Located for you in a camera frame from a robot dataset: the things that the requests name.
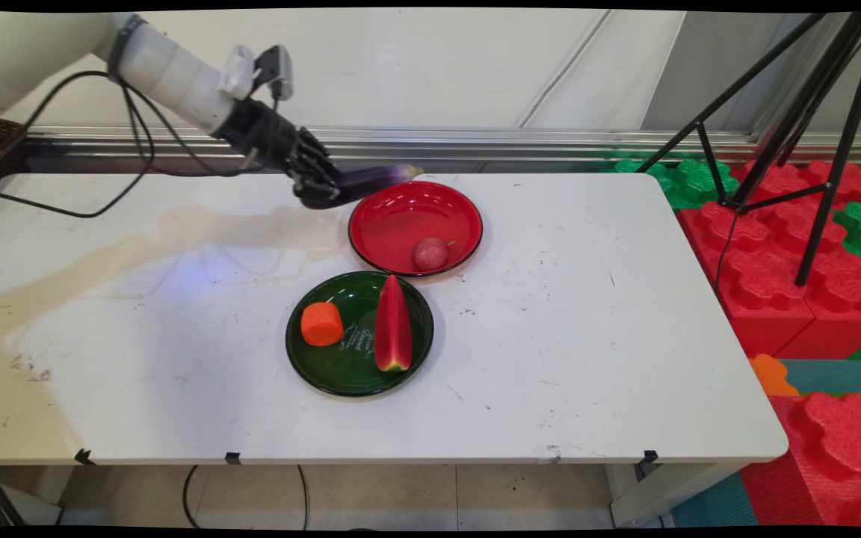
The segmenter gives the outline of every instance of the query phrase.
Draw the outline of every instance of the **plate rim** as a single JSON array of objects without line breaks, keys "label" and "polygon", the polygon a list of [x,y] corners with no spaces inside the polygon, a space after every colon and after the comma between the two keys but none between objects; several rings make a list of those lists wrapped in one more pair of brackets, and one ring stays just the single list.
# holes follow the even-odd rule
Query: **plate rim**
[{"label": "plate rim", "polygon": [[[450,271],[451,269],[457,268],[457,266],[461,265],[461,263],[467,262],[467,260],[470,259],[471,256],[473,256],[474,253],[478,251],[478,248],[481,247],[481,242],[483,241],[483,238],[484,238],[484,218],[481,216],[481,210],[479,210],[478,206],[476,204],[474,204],[474,200],[469,198],[467,194],[461,193],[461,191],[458,191],[456,188],[448,187],[447,185],[444,185],[443,183],[437,183],[435,181],[424,181],[424,180],[413,180],[413,181],[423,181],[424,183],[430,183],[432,185],[436,185],[438,187],[444,187],[450,191],[454,191],[455,193],[464,197],[468,201],[468,203],[471,204],[471,207],[474,208],[474,213],[478,216],[478,221],[481,222],[481,236],[479,236],[478,242],[475,243],[474,248],[472,248],[471,251],[469,251],[467,253],[467,256],[464,256],[464,258],[458,259],[457,262],[455,262],[453,265],[444,267],[442,269],[436,269],[436,270],[428,272],[428,273],[402,273],[399,271],[392,271],[390,269],[387,269],[386,267],[381,267],[381,266],[377,265],[377,263],[375,263],[371,259],[369,259],[368,256],[363,255],[362,252],[358,250],[358,246],[356,244],[354,244],[354,238],[352,238],[352,236],[351,236],[351,224],[352,224],[352,222],[354,222],[354,215],[358,214],[358,208],[361,208],[361,205],[363,203],[365,203],[366,201],[368,201],[368,198],[375,197],[375,195],[379,194],[380,191],[378,191],[378,193],[370,195],[368,198],[362,199],[361,201],[358,202],[358,205],[354,206],[354,211],[351,212],[351,217],[348,218],[348,242],[351,243],[351,248],[354,249],[355,254],[357,254],[361,259],[365,260],[365,262],[368,263],[368,265],[372,266],[373,268],[377,269],[380,272],[388,273],[389,275],[396,275],[396,276],[414,276],[414,278],[420,278],[420,276],[440,275],[441,273],[445,273],[445,272]],[[413,181],[408,181],[407,183],[402,183],[401,185],[407,185],[407,184],[413,183]]]},{"label": "plate rim", "polygon": [[411,285],[410,282],[404,280],[404,284],[413,288],[414,292],[417,293],[417,298],[427,307],[428,314],[430,314],[430,341],[428,341],[428,350],[427,353],[421,358],[421,361],[416,365],[416,368],[408,368],[400,377],[397,378],[392,384],[389,384],[383,389],[378,389],[378,391],[373,392],[341,392],[341,391],[332,391],[332,389],[326,389],[321,387],[320,384],[315,383],[308,379],[302,374],[301,370],[294,363],[294,355],[291,354],[291,344],[288,338],[288,335],[291,333],[291,329],[294,327],[294,320],[297,317],[297,307],[304,302],[308,295],[317,290],[321,286],[325,285],[325,283],[331,282],[331,280],[342,278],[342,276],[355,275],[355,273],[369,273],[370,275],[380,275],[386,276],[386,273],[381,273],[380,271],[348,271],[347,273],[341,273],[341,275],[332,276],[329,279],[324,279],[318,283],[318,285],[309,289],[304,295],[301,296],[300,299],[297,300],[297,303],[294,304],[294,308],[291,309],[291,316],[288,318],[287,326],[284,329],[284,351],[285,354],[288,355],[288,362],[291,363],[291,368],[293,368],[294,372],[301,378],[305,383],[310,385],[311,387],[318,389],[321,392],[326,392],[329,395],[342,396],[342,398],[365,398],[365,396],[373,396],[383,394],[383,392],[388,392],[390,389],[395,389],[400,387],[404,381],[409,380],[416,374],[417,371],[420,370],[421,366],[427,362],[428,355],[431,354],[431,348],[433,347],[433,337],[434,337],[434,321],[433,321],[433,310],[431,310],[431,305],[428,303],[427,299],[424,298],[424,294],[421,293],[421,290],[417,289],[417,286]]}]

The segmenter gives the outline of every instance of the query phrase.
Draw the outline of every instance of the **black tripod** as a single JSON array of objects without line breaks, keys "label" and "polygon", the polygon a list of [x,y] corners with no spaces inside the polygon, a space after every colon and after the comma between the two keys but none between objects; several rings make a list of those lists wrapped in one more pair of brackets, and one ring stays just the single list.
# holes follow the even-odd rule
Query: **black tripod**
[{"label": "black tripod", "polygon": [[722,180],[720,179],[720,171],[717,169],[717,162],[713,158],[713,149],[710,147],[709,138],[706,136],[706,129],[703,122],[709,118],[717,109],[720,108],[731,96],[734,96],[747,82],[751,81],[754,76],[758,75],[767,65],[771,64],[776,57],[779,57],[786,49],[788,49],[796,40],[799,40],[807,30],[815,26],[825,13],[814,13],[809,15],[806,20],[802,21],[798,27],[786,35],[782,41],[779,41],[775,47],[765,55],[753,67],[749,69],[743,76],[737,79],[736,82],[727,88],[720,96],[714,99],[703,112],[700,112],[687,126],[683,127],[676,136],[670,139],[662,149],[650,157],[643,166],[639,167],[637,173],[645,173],[651,166],[656,164],[664,155],[673,149],[680,140],[697,130],[700,136],[700,143],[703,145],[703,152],[706,154],[707,164],[713,174],[713,181],[717,187],[718,203],[732,207],[735,210],[735,217],[740,214],[752,211],[755,208],[762,208],[766,205],[778,204],[792,200],[794,198],[805,197],[807,194],[822,193],[823,198],[819,204],[819,210],[816,212],[816,219],[812,225],[812,231],[809,233],[809,242],[806,242],[806,252],[803,254],[803,260],[799,266],[799,272],[796,273],[796,286],[805,286],[806,280],[809,278],[809,269],[812,267],[812,260],[816,256],[816,249],[819,247],[820,238],[823,236],[823,229],[826,228],[826,222],[830,216],[830,208],[833,207],[833,198],[835,198],[836,190],[839,188],[839,182],[842,179],[843,167],[848,159],[848,153],[852,147],[852,140],[855,138],[855,132],[861,120],[861,78],[855,96],[852,99],[852,106],[846,126],[843,127],[843,133],[839,140],[839,146],[836,149],[836,155],[833,159],[833,168],[830,170],[830,176],[824,184],[814,187],[803,188],[802,191],[796,193],[783,194],[781,197],[773,197],[768,200],[748,204],[747,202],[755,193],[759,183],[765,178],[766,171],[769,170],[770,164],[779,157],[778,165],[782,166],[789,159],[796,144],[799,143],[800,137],[809,126],[809,121],[815,115],[823,99],[833,88],[835,81],[839,78],[842,72],[846,69],[848,62],[851,61],[855,52],[861,47],[861,11],[850,13],[846,22],[840,28],[839,33],[833,38],[823,57],[816,64],[815,68],[803,87],[799,89],[799,93],[793,99],[792,105],[786,110],[786,115],[780,120],[780,123],[774,129],[773,136],[765,144],[762,151],[759,151],[759,156],[756,157],[754,164],[746,179],[739,186],[738,190],[727,197],[723,190]]}]

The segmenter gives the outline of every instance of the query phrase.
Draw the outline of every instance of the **teal foam block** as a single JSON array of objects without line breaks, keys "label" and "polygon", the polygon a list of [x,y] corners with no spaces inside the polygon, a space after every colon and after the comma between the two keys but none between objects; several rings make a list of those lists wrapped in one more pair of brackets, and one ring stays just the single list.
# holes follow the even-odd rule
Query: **teal foam block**
[{"label": "teal foam block", "polygon": [[677,527],[751,527],[756,524],[753,505],[739,473],[725,477],[703,493],[672,510]]},{"label": "teal foam block", "polygon": [[780,359],[786,381],[799,392],[844,392],[861,395],[861,361]]}]

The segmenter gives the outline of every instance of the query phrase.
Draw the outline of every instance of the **green plate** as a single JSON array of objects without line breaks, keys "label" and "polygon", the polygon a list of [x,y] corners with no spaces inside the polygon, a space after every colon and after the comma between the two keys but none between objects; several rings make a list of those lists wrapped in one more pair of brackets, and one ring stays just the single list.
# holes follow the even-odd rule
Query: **green plate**
[{"label": "green plate", "polygon": [[[413,358],[406,371],[380,371],[374,362],[374,323],[385,273],[358,271],[325,280],[302,297],[288,320],[284,342],[291,365],[315,388],[338,396],[376,395],[400,385],[424,364],[433,341],[433,316],[414,286],[400,280],[410,314]],[[335,303],[345,337],[338,344],[315,347],[301,336],[301,313],[310,303]]]}]

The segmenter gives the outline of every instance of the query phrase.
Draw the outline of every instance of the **basket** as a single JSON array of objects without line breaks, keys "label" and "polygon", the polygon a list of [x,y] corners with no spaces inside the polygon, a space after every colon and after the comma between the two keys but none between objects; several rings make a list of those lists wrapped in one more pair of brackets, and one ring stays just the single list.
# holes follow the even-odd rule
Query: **basket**
[{"label": "basket", "polygon": [[21,123],[0,120],[0,179],[25,169],[25,134]]}]

